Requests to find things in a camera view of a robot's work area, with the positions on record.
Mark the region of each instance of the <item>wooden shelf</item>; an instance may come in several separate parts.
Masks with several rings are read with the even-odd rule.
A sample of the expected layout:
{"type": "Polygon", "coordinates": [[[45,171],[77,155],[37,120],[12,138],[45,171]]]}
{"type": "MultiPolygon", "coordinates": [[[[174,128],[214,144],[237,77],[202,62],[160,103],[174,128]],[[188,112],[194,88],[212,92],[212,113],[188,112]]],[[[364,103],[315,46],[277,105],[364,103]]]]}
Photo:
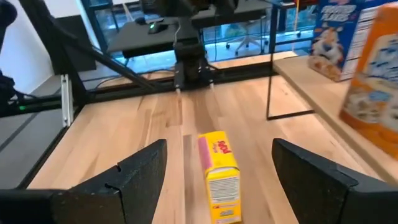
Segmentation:
{"type": "Polygon", "coordinates": [[[335,83],[308,68],[307,56],[274,62],[275,70],[386,182],[398,184],[398,161],[339,119],[349,81],[335,83]]]}

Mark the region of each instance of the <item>black desk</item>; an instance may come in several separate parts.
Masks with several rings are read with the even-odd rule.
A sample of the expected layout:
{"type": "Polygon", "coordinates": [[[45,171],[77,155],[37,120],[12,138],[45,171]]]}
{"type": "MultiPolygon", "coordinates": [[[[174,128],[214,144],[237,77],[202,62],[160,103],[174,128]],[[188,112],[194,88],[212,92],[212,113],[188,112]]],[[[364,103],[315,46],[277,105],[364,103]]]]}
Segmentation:
{"type": "MultiPolygon", "coordinates": [[[[111,41],[108,53],[122,52],[125,58],[153,54],[167,50],[173,50],[174,35],[177,31],[176,18],[168,18],[163,22],[169,24],[169,28],[158,34],[148,34],[149,25],[139,25],[135,22],[126,23],[111,41]]],[[[177,40],[191,39],[197,36],[192,30],[180,30],[177,40]]]]}
{"type": "Polygon", "coordinates": [[[260,19],[266,15],[266,9],[271,8],[272,3],[259,0],[239,0],[238,7],[233,15],[221,15],[215,18],[215,9],[200,11],[191,18],[192,25],[197,29],[231,24],[236,22],[246,22],[260,19]]]}

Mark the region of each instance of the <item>floor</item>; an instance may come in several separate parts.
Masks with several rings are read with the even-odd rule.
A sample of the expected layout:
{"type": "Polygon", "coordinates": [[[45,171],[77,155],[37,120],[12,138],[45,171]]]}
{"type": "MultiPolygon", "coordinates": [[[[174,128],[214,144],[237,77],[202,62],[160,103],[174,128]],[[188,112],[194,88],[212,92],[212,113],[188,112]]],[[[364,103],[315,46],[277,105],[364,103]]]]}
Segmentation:
{"type": "MultiPolygon", "coordinates": [[[[267,56],[217,63],[237,66],[267,56]]],[[[315,114],[266,121],[267,78],[197,91],[140,96],[88,105],[30,188],[68,189],[166,138],[165,181],[153,223],[210,223],[197,136],[227,132],[241,171],[244,223],[296,224],[279,184],[271,145],[284,138],[367,174],[363,161],[315,114]]],[[[282,77],[273,79],[271,114],[308,109],[282,77]]]]}
{"type": "MultiPolygon", "coordinates": [[[[311,35],[311,32],[303,32],[302,38],[310,37],[311,35]]],[[[296,38],[295,34],[278,35],[277,41],[292,38],[296,38]]],[[[208,60],[220,61],[235,58],[234,49],[238,44],[231,44],[230,49],[226,49],[224,42],[207,45],[208,60]]],[[[308,46],[309,42],[297,43],[295,44],[295,49],[302,49],[308,46]]],[[[291,48],[291,44],[278,46],[277,51],[291,50],[291,48]]],[[[250,45],[248,48],[242,48],[239,51],[239,57],[258,55],[259,53],[260,49],[258,47],[250,45]]],[[[144,72],[170,68],[174,63],[174,53],[169,51],[136,57],[134,60],[129,61],[128,67],[136,72],[144,72]]],[[[98,65],[97,70],[80,73],[82,80],[85,80],[87,89],[96,88],[105,78],[115,75],[118,74],[103,65],[98,65]]],[[[59,91],[59,88],[59,77],[50,77],[33,94],[37,96],[51,95],[59,91]]],[[[0,127],[2,127],[0,129],[0,180],[2,180],[0,181],[0,189],[10,189],[18,186],[62,128],[61,116],[60,110],[54,110],[38,114],[0,118],[0,127]]]]}

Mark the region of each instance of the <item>wooden table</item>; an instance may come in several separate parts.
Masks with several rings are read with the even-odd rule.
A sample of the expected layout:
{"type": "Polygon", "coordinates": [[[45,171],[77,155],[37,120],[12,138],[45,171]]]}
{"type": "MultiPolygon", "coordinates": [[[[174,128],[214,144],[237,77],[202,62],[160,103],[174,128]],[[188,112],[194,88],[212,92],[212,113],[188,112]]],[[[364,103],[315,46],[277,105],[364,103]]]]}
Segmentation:
{"type": "Polygon", "coordinates": [[[308,68],[307,56],[275,62],[275,70],[387,182],[398,184],[398,161],[339,119],[349,80],[335,83],[308,68]]]}
{"type": "MultiPolygon", "coordinates": [[[[274,58],[294,56],[292,52],[274,58]]],[[[269,60],[269,55],[217,63],[232,67],[269,60]]],[[[271,113],[307,106],[282,77],[274,78],[271,113]]],[[[241,170],[244,223],[297,224],[271,157],[274,138],[284,138],[362,173],[378,177],[325,127],[317,115],[266,121],[268,78],[176,93],[87,105],[37,174],[30,189],[69,189],[144,146],[166,138],[168,161],[153,223],[208,224],[197,136],[224,130],[241,170]]]]}

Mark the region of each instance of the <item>yellow cereal box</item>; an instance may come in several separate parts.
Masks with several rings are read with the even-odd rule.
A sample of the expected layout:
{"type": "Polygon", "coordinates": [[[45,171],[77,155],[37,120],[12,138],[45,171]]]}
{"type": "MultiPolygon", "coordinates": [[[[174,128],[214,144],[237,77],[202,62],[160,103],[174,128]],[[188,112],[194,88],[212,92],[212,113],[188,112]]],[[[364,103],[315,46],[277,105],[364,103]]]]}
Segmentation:
{"type": "Polygon", "coordinates": [[[198,137],[212,224],[240,222],[240,171],[224,131],[198,137]]]}
{"type": "Polygon", "coordinates": [[[398,159],[398,3],[378,9],[340,118],[398,159]]]}

